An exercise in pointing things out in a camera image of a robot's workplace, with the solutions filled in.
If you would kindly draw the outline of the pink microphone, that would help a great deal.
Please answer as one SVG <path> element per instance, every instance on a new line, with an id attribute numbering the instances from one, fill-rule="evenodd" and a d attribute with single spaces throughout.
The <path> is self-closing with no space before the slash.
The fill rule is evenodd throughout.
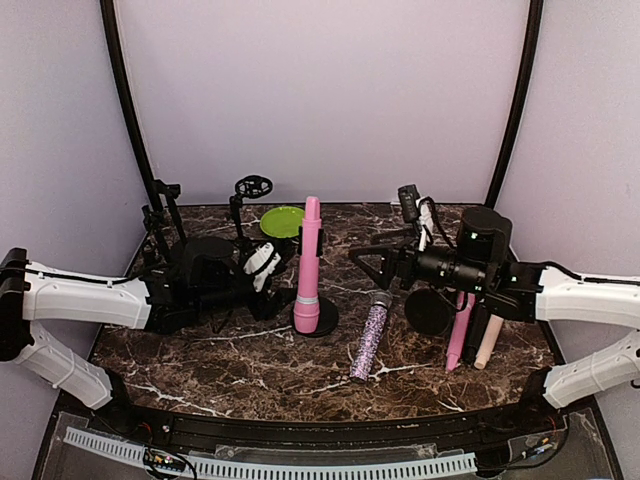
<path id="1" fill-rule="evenodd" d="M 294 325 L 302 334 L 313 333 L 318 325 L 320 302 L 318 296 L 319 254 L 322 228 L 321 207 L 317 197 L 306 199 L 302 220 L 302 250 L 299 261 L 297 298 L 294 305 Z"/>
<path id="2" fill-rule="evenodd" d="M 473 294 L 459 294 L 454 323 L 446 352 L 447 372 L 455 370 L 461 359 L 466 332 L 474 303 L 475 296 Z"/>

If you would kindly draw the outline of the black microphone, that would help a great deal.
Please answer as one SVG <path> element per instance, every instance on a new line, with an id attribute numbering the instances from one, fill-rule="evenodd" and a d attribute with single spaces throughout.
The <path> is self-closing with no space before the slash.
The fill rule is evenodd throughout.
<path id="1" fill-rule="evenodd" d="M 489 321 L 489 313 L 483 303 L 474 306 L 465 336 L 461 361 L 467 365 L 475 362 Z"/>

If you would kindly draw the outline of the purple glitter microphone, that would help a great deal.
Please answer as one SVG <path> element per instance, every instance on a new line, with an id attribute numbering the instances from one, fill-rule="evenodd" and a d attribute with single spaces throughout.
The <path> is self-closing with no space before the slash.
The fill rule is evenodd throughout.
<path id="1" fill-rule="evenodd" d="M 392 295 L 387 291 L 378 291 L 371 295 L 371 306 L 360 338 L 358 351 L 351 364 L 351 379 L 357 381 L 366 381 L 368 379 L 385 328 L 392 299 Z"/>

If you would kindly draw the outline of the black round-base mic stand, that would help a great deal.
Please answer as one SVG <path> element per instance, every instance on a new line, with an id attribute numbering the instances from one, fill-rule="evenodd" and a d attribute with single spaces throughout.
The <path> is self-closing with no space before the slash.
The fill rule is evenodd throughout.
<path id="1" fill-rule="evenodd" d="M 153 189 L 156 194 L 164 198 L 166 204 L 165 209 L 168 211 L 172 225 L 178 235 L 179 245 L 181 247 L 185 247 L 188 243 L 188 237 L 185 233 L 182 217 L 177 205 L 177 199 L 182 193 L 181 185 L 167 184 L 164 181 L 157 179 L 153 181 Z"/>

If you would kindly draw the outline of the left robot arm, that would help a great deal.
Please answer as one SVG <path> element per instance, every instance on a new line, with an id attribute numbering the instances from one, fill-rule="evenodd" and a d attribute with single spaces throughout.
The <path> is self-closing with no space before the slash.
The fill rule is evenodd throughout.
<path id="1" fill-rule="evenodd" d="M 271 320 L 295 298 L 291 288 L 269 289 L 285 261 L 271 242 L 239 247 L 219 237 L 199 238 L 146 259 L 132 277 L 85 276 L 47 267 L 11 249 L 1 263 L 1 359 L 21 364 L 101 411 L 120 436 L 141 427 L 118 375 L 79 357 L 53 337 L 43 321 L 62 319 L 170 335 L 199 322 L 203 313 L 246 307 Z"/>

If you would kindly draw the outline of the pink microphone front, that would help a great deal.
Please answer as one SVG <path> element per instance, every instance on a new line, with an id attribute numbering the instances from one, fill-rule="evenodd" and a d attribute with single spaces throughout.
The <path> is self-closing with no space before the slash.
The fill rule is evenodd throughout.
<path id="1" fill-rule="evenodd" d="M 313 333 L 318 325 L 320 302 L 318 296 L 319 254 L 322 228 L 321 207 L 317 197 L 306 199 L 302 220 L 302 250 L 299 261 L 297 298 L 294 305 L 294 325 L 302 334 Z"/>

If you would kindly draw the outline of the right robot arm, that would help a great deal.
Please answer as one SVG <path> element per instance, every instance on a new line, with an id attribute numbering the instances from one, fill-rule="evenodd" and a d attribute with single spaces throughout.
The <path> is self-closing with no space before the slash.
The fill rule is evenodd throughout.
<path id="1" fill-rule="evenodd" d="M 549 416 L 584 397 L 639 378 L 639 280 L 579 274 L 552 262 L 509 259 L 512 222 L 474 206 L 462 213 L 454 246 L 415 247 L 408 240 L 353 248 L 350 260 L 380 288 L 399 278 L 403 289 L 423 281 L 474 295 L 504 320 L 550 323 L 572 320 L 629 328 L 616 343 L 528 378 L 510 424 L 534 432 Z"/>

